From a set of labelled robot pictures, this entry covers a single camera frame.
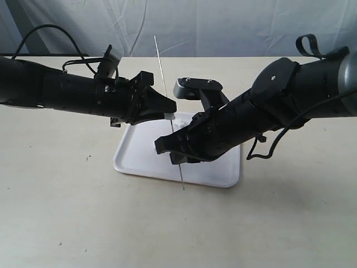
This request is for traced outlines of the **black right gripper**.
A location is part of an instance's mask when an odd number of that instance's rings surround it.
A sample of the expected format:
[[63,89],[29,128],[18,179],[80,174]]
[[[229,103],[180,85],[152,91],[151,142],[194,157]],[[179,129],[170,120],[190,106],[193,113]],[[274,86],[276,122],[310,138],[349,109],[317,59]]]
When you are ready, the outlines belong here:
[[171,163],[197,164],[218,159],[227,151],[251,139],[251,129],[235,108],[223,107],[199,112],[189,127],[154,141],[157,154],[170,153]]

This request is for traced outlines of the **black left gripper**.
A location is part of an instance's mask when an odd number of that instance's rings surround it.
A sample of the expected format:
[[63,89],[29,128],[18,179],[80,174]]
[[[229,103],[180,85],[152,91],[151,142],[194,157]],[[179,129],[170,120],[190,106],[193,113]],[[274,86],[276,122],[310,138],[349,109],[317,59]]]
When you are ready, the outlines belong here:
[[175,113],[176,102],[154,90],[153,84],[153,73],[147,71],[140,71],[130,80],[119,77],[116,93],[122,95],[122,114],[111,117],[110,126],[120,127],[122,123],[137,125],[165,119],[165,113]]

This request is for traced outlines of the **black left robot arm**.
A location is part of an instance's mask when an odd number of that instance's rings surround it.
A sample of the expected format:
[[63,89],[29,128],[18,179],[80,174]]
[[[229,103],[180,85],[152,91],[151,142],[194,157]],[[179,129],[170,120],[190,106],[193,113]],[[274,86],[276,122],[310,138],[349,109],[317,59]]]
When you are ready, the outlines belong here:
[[165,119],[176,102],[153,89],[153,73],[112,77],[116,68],[101,63],[93,78],[66,73],[27,60],[1,57],[1,104],[47,108],[109,117],[112,125]]

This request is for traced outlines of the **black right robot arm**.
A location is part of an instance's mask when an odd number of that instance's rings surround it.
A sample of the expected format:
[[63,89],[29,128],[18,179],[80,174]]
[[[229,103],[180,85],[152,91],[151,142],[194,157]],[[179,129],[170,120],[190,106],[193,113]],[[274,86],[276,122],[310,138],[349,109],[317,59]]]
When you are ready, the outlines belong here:
[[159,137],[156,152],[169,153],[173,164],[211,162],[248,140],[265,142],[267,131],[284,135],[313,118],[356,116],[356,53],[343,49],[307,64],[280,58],[232,100],[209,79],[180,78],[174,94],[204,110]]

